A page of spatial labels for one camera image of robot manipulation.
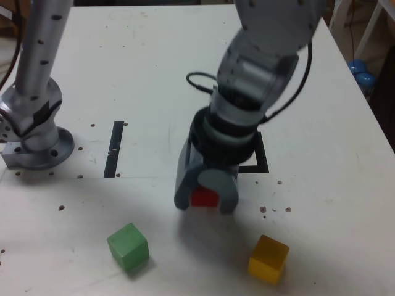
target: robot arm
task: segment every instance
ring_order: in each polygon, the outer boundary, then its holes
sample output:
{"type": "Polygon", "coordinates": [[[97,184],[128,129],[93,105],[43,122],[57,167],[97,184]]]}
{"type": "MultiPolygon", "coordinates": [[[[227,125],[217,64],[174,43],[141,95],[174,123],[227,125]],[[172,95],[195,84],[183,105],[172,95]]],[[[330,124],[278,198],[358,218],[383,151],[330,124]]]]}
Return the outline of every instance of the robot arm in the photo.
{"type": "Polygon", "coordinates": [[[54,117],[62,93],[50,77],[72,0],[32,1],[15,83],[0,97],[2,157],[9,168],[42,170],[63,162],[74,141],[54,117]]]}
{"type": "Polygon", "coordinates": [[[222,213],[235,209],[239,164],[253,154],[257,127],[287,86],[297,51],[310,42],[325,10],[325,0],[235,4],[243,27],[223,57],[218,88],[210,106],[195,115],[178,161],[175,205],[183,210],[213,192],[222,213]]]}

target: black rectangle marking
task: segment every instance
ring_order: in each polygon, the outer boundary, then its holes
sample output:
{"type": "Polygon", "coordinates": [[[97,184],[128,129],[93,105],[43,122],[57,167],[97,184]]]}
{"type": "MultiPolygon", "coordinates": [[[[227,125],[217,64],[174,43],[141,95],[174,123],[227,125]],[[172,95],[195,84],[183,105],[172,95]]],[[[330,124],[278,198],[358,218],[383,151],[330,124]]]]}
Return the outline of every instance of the black rectangle marking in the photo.
{"type": "Polygon", "coordinates": [[[114,178],[117,173],[118,156],[121,149],[123,122],[115,121],[112,127],[112,134],[110,140],[109,153],[106,161],[106,168],[104,169],[105,178],[114,178]]]}
{"type": "Polygon", "coordinates": [[[262,134],[259,133],[259,142],[255,148],[255,157],[257,165],[242,165],[239,166],[239,174],[253,174],[253,173],[268,173],[269,167],[267,165],[267,159],[265,154],[264,142],[262,140],[262,134]]]}

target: white table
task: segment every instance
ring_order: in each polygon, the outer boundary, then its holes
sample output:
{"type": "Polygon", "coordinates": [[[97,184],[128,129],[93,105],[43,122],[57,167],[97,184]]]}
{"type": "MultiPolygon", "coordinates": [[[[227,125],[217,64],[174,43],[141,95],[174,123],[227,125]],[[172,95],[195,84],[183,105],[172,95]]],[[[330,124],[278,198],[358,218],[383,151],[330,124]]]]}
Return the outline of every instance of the white table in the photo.
{"type": "Polygon", "coordinates": [[[174,207],[178,154],[207,105],[185,75],[215,73],[239,26],[233,6],[72,9],[52,76],[76,150],[20,176],[0,162],[1,295],[393,294],[395,156],[323,22],[300,97],[260,127],[270,173],[239,176],[233,216],[174,207]],[[122,176],[104,179],[117,120],[122,176]],[[151,259],[127,275],[106,238],[129,222],[151,259]],[[261,234],[290,246],[277,288],[247,274],[261,234]]]}

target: blue object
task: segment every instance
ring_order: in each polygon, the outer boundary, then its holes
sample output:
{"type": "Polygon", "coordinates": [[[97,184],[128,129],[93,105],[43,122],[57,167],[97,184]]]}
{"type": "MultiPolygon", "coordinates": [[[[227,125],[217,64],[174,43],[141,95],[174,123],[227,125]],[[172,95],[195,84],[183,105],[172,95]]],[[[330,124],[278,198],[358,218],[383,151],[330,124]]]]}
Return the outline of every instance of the blue object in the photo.
{"type": "Polygon", "coordinates": [[[368,71],[363,60],[358,59],[351,61],[348,63],[348,67],[364,93],[374,87],[376,84],[376,77],[368,71]]]}

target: yellow cube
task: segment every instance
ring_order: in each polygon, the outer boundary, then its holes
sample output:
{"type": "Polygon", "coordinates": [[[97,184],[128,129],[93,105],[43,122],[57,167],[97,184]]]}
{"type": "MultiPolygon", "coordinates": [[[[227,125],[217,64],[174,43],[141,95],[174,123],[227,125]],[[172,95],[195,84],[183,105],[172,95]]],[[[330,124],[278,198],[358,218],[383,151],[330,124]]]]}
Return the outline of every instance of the yellow cube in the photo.
{"type": "Polygon", "coordinates": [[[260,236],[251,257],[248,273],[277,285],[284,270],[289,247],[267,236],[260,236]]]}

